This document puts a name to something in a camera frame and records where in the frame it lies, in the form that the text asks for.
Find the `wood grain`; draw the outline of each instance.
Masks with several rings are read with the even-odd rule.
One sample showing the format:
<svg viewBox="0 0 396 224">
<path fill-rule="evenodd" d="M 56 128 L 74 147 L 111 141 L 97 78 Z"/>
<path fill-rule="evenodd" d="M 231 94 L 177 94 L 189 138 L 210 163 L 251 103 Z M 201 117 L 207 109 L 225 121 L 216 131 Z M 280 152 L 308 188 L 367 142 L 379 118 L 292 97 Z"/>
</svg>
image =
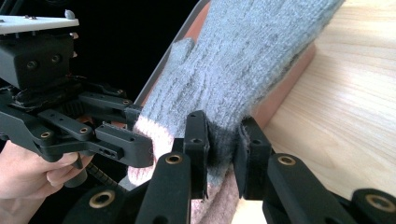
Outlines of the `wood grain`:
<svg viewBox="0 0 396 224">
<path fill-rule="evenodd" d="M 345 1 L 317 54 L 266 128 L 276 152 L 302 159 L 328 189 L 396 196 L 396 1 Z M 264 223 L 241 200 L 233 223 Z"/>
</svg>

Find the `wooden table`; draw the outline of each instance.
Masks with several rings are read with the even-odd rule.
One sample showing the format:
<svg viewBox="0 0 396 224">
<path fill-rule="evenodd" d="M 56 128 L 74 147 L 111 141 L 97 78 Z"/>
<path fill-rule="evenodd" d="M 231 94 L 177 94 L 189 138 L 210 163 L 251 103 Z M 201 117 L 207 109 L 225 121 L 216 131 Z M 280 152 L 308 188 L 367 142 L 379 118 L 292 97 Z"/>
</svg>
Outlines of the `wooden table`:
<svg viewBox="0 0 396 224">
<path fill-rule="evenodd" d="M 316 40 L 317 55 L 264 133 L 328 189 L 396 196 L 396 1 L 347 0 Z M 235 223 L 265 223 L 241 200 Z"/>
</svg>

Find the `gray fabric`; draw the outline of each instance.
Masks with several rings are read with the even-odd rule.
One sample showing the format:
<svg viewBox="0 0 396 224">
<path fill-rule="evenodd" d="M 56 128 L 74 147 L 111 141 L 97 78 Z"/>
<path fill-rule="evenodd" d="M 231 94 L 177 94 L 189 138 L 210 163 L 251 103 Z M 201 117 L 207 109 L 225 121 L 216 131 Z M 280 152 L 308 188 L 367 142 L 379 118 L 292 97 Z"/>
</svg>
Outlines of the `gray fabric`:
<svg viewBox="0 0 396 224">
<path fill-rule="evenodd" d="M 213 0 L 197 44 L 173 45 L 141 116 L 183 137 L 185 117 L 211 125 L 209 179 L 220 183 L 242 118 L 278 83 L 339 8 L 341 0 Z"/>
</svg>

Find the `knitted fabric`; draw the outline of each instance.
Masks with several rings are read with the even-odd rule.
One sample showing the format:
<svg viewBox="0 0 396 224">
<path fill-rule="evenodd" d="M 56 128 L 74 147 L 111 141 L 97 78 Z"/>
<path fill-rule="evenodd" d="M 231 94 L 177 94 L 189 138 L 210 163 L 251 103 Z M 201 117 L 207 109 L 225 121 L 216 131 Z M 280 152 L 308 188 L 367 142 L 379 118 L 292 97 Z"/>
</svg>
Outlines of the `knitted fabric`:
<svg viewBox="0 0 396 224">
<path fill-rule="evenodd" d="M 197 43 L 184 39 L 172 45 L 134 131 L 153 140 L 156 161 L 171 150 L 175 137 L 183 137 L 186 116 L 205 112 L 211 142 L 209 199 L 192 202 L 192 223 L 231 222 L 238 193 L 222 192 L 236 188 L 229 167 L 241 120 L 285 76 L 341 4 L 212 0 Z M 130 167 L 129 180 L 134 185 L 149 180 L 154 167 Z"/>
</svg>

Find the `white plastic part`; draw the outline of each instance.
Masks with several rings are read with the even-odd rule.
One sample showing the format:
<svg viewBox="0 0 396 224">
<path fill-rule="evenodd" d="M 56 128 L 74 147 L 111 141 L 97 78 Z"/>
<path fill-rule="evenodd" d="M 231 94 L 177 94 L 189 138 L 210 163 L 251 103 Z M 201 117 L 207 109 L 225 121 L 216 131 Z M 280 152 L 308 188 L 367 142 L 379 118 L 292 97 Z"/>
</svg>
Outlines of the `white plastic part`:
<svg viewBox="0 0 396 224">
<path fill-rule="evenodd" d="M 0 16 L 0 35 L 78 26 L 78 19 Z"/>
</svg>

